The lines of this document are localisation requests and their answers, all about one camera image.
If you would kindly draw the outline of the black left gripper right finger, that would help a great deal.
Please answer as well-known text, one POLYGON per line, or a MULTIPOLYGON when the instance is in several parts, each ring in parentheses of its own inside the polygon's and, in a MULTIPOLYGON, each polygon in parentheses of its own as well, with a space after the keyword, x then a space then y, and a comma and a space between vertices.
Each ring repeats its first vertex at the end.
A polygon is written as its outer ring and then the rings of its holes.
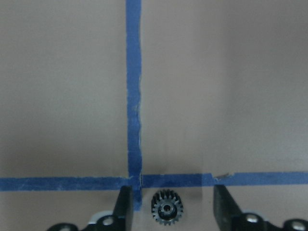
POLYGON ((224 185, 215 185, 213 213, 221 231, 306 231, 308 221, 289 219, 277 227, 252 212, 243 212, 224 185))

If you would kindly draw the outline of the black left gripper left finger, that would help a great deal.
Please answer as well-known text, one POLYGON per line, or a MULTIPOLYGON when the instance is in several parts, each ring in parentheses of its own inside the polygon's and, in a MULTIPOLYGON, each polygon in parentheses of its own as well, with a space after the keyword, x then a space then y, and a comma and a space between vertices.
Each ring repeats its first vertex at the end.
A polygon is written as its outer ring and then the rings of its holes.
POLYGON ((133 221, 133 190, 122 186, 112 213, 94 214, 84 231, 130 231, 133 221))

